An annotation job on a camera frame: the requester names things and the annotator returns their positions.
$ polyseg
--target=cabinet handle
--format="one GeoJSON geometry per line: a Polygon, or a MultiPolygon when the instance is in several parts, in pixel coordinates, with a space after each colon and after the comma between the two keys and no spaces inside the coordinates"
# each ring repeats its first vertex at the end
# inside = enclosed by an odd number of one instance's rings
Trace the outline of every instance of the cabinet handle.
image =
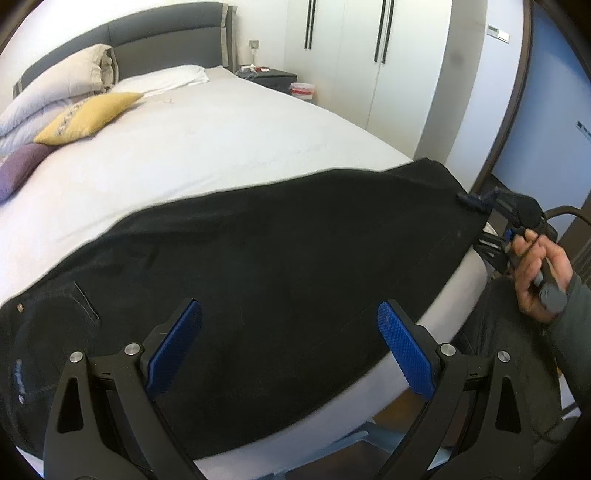
{"type": "Polygon", "coordinates": [[[390,1],[390,15],[388,17],[388,28],[386,29],[386,44],[384,45],[384,54],[382,55],[382,64],[386,63],[386,55],[388,54],[388,44],[390,43],[390,30],[392,30],[392,17],[394,16],[394,1],[390,1]]]}
{"type": "Polygon", "coordinates": [[[314,17],[316,17],[316,0],[312,3],[312,20],[310,21],[310,39],[308,40],[308,50],[312,50],[312,35],[314,35],[314,17]]]}
{"type": "Polygon", "coordinates": [[[378,61],[379,43],[382,41],[382,29],[384,27],[384,15],[386,14],[386,0],[382,0],[382,14],[379,17],[378,41],[375,44],[374,61],[378,61]]]}
{"type": "Polygon", "coordinates": [[[308,18],[306,20],[306,42],[304,43],[304,49],[308,50],[308,38],[310,35],[310,14],[312,13],[312,0],[308,0],[308,18]]]}

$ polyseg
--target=human hand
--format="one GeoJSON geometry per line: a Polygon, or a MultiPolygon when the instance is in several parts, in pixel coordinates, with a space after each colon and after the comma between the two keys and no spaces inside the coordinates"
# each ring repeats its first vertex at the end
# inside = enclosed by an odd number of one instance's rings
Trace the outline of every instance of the human hand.
{"type": "Polygon", "coordinates": [[[539,322],[551,322],[556,315],[544,308],[539,297],[532,291],[531,283],[542,268],[542,260],[547,258],[558,287],[566,291],[573,278],[569,258],[562,247],[545,235],[538,236],[529,229],[525,231],[525,238],[515,236],[512,247],[519,257],[523,256],[519,267],[513,272],[519,309],[539,322]]]}

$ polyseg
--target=white wardrobe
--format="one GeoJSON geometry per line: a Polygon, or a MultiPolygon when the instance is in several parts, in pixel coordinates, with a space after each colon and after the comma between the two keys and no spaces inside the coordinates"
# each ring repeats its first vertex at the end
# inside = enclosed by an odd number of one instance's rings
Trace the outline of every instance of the white wardrobe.
{"type": "Polygon", "coordinates": [[[433,101],[452,0],[289,0],[285,69],[316,103],[413,158],[433,101]]]}

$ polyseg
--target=dark jeans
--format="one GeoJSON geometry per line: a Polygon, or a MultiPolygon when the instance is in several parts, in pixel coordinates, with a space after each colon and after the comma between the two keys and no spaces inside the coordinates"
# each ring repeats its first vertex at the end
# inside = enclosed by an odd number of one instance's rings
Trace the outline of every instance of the dark jeans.
{"type": "Polygon", "coordinates": [[[456,335],[461,353],[489,356],[506,350],[515,361],[534,431],[534,466],[556,451],[576,419],[562,421],[556,362],[542,337],[542,325],[519,311],[513,280],[488,283],[456,335]]]}

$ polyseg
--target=gray sleeve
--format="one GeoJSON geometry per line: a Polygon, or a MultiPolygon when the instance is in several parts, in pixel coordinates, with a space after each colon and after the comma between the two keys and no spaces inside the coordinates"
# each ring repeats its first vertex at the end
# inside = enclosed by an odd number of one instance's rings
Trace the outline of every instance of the gray sleeve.
{"type": "Polygon", "coordinates": [[[591,291],[573,274],[567,294],[564,312],[552,321],[545,336],[574,399],[582,405],[591,390],[591,291]]]}

